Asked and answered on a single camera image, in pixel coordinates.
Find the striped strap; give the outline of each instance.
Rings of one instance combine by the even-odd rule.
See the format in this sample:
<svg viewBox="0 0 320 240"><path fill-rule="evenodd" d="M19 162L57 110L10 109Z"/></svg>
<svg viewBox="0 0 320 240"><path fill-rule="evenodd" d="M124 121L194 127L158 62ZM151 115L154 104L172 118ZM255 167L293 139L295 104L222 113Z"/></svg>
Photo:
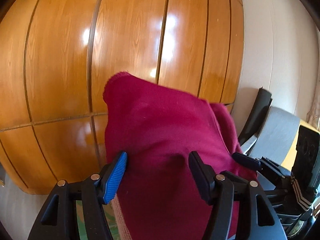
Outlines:
<svg viewBox="0 0 320 240"><path fill-rule="evenodd" d="M296 195L298 204L303 208L304 211L308 211L312 203L303 197L299 183L294 176L291 176L291 185L292 185L294 194Z"/></svg>

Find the red cloth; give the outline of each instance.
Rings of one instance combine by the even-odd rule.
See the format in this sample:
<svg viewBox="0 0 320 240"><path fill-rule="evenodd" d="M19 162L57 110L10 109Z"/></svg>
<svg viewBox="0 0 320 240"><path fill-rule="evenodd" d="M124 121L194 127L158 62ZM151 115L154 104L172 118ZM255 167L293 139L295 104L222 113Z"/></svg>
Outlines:
<svg viewBox="0 0 320 240"><path fill-rule="evenodd" d="M197 151L216 173L228 170L245 179L256 173L237 164L236 129L226 107L161 87L128 73L105 87L107 160L124 150L128 165L117 195L133 240L200 240L211 207L200 198L188 168ZM229 235L236 232L238 206Z"/></svg>

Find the metal screw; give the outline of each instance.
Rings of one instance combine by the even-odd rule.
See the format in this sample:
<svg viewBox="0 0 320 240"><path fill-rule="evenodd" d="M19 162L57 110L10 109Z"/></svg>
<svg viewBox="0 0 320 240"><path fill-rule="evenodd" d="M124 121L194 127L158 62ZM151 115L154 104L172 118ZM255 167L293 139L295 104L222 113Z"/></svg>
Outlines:
<svg viewBox="0 0 320 240"><path fill-rule="evenodd" d="M250 181L250 185L251 185L252 187L257 187L257 186L258 186L258 183L257 183L256 181L252 180L252 181Z"/></svg>
<svg viewBox="0 0 320 240"><path fill-rule="evenodd" d="M91 179L92 179L92 180L100 179L100 175L99 175L99 174L92 174L92 175L91 175Z"/></svg>
<svg viewBox="0 0 320 240"><path fill-rule="evenodd" d="M66 184L66 181L62 179L62 180L59 180L57 184L59 187L62 187Z"/></svg>
<svg viewBox="0 0 320 240"><path fill-rule="evenodd" d="M223 180L225 180L225 176L223 176L222 174L218 174L217 176L216 176L216 179L217 180L220 180L220 181L223 181Z"/></svg>

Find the floor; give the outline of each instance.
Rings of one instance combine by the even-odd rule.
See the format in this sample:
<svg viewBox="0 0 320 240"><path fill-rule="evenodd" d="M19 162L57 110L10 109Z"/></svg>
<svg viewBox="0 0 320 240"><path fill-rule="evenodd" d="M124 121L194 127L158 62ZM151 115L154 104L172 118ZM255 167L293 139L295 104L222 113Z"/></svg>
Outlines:
<svg viewBox="0 0 320 240"><path fill-rule="evenodd" d="M0 221L13 240L27 240L47 195L29 195L9 178L0 187Z"/></svg>

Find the white wall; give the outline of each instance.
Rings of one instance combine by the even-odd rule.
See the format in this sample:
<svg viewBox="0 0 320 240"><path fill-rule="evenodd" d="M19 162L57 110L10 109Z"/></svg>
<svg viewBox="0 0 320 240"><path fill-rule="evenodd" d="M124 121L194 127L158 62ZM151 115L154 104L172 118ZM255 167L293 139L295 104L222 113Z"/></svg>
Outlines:
<svg viewBox="0 0 320 240"><path fill-rule="evenodd" d="M243 5L244 59L233 108L238 133L260 87L272 93L273 106L305 120L319 62L313 20L299 0L243 0Z"/></svg>

